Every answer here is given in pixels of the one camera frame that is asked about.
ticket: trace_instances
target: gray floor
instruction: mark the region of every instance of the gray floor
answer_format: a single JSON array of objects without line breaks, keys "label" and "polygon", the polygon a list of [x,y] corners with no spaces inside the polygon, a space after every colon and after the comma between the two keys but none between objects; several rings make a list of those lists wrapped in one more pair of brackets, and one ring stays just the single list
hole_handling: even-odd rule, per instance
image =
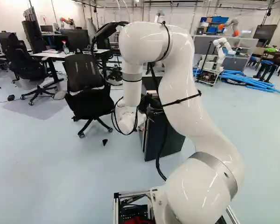
[{"label": "gray floor", "polygon": [[[280,77],[272,82],[280,89]],[[0,101],[23,93],[7,74],[0,75],[0,86]],[[280,94],[221,82],[197,86],[246,163],[245,182],[231,203],[237,217],[242,224],[280,224]],[[122,90],[111,96],[117,100]],[[110,224],[114,192],[162,184],[154,161],[143,160],[138,134],[108,133],[94,122],[79,139],[84,121],[70,119],[64,100],[27,105],[0,103],[0,224]],[[112,125],[110,116],[103,121]],[[180,153],[161,159],[165,175],[193,152],[186,139]]]}]

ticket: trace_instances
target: silver joint ring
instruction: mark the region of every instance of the silver joint ring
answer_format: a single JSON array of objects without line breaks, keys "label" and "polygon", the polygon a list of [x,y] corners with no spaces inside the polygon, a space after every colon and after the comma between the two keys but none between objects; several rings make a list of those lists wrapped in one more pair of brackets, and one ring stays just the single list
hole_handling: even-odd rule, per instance
[{"label": "silver joint ring", "polygon": [[191,155],[190,158],[204,162],[206,165],[213,168],[218,173],[218,175],[225,181],[230,193],[230,198],[233,199],[233,197],[238,192],[238,183],[234,178],[232,172],[225,166],[224,163],[222,163],[220,160],[218,160],[211,154],[204,152],[196,152],[193,155]]}]

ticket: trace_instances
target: red cloth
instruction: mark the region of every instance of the red cloth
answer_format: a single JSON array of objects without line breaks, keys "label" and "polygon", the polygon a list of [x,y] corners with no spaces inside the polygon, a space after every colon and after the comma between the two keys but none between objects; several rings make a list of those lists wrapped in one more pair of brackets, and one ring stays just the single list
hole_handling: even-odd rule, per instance
[{"label": "red cloth", "polygon": [[127,221],[125,221],[125,224],[155,224],[153,221],[151,220],[144,220],[144,219],[141,219],[141,217],[137,216],[135,218],[131,218]]}]

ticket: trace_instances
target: small robot arm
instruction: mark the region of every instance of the small robot arm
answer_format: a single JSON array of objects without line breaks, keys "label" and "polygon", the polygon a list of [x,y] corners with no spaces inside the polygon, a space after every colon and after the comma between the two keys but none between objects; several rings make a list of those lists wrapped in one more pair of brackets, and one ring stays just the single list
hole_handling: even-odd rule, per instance
[{"label": "small robot arm", "polygon": [[233,34],[232,36],[238,36],[239,35],[239,30],[238,30],[238,19],[234,18],[232,20],[227,21],[224,24],[220,24],[218,26],[218,29],[221,30],[225,27],[231,26],[232,30],[233,30]]},{"label": "small robot arm", "polygon": [[229,55],[234,55],[235,51],[232,50],[230,44],[228,43],[227,39],[225,37],[222,37],[220,39],[214,40],[213,44],[216,46],[217,52],[218,52],[218,60],[217,60],[217,66],[216,69],[218,71],[223,71],[222,63],[226,57],[226,55],[223,52],[222,47],[225,47],[228,50]]},{"label": "small robot arm", "polygon": [[[164,198],[153,206],[156,223],[214,224],[244,179],[244,163],[213,123],[200,97],[191,98],[199,93],[192,72],[194,43],[190,34],[165,23],[133,22],[120,32],[119,48],[124,58],[121,106],[138,106],[143,63],[162,60],[165,73],[158,92],[164,112],[172,127],[196,146],[196,152],[153,191],[162,192]],[[131,115],[117,112],[121,118]]]},{"label": "small robot arm", "polygon": [[65,19],[65,18],[63,18],[63,17],[61,17],[60,18],[60,23],[61,23],[61,28],[64,28],[64,24],[66,23],[66,24],[68,24],[68,25],[70,25],[72,28],[76,28],[76,26],[75,26],[75,22],[74,22],[74,20],[73,19]]}]

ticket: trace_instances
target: wheel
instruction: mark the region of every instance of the wheel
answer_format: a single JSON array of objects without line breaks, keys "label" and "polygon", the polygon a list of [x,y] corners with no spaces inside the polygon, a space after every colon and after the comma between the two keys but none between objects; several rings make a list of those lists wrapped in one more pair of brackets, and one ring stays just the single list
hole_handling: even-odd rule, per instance
[{"label": "wheel", "polygon": [[82,133],[80,133],[80,134],[78,134],[79,135],[79,138],[84,138],[85,137],[85,135],[84,135],[84,133],[82,132]]}]

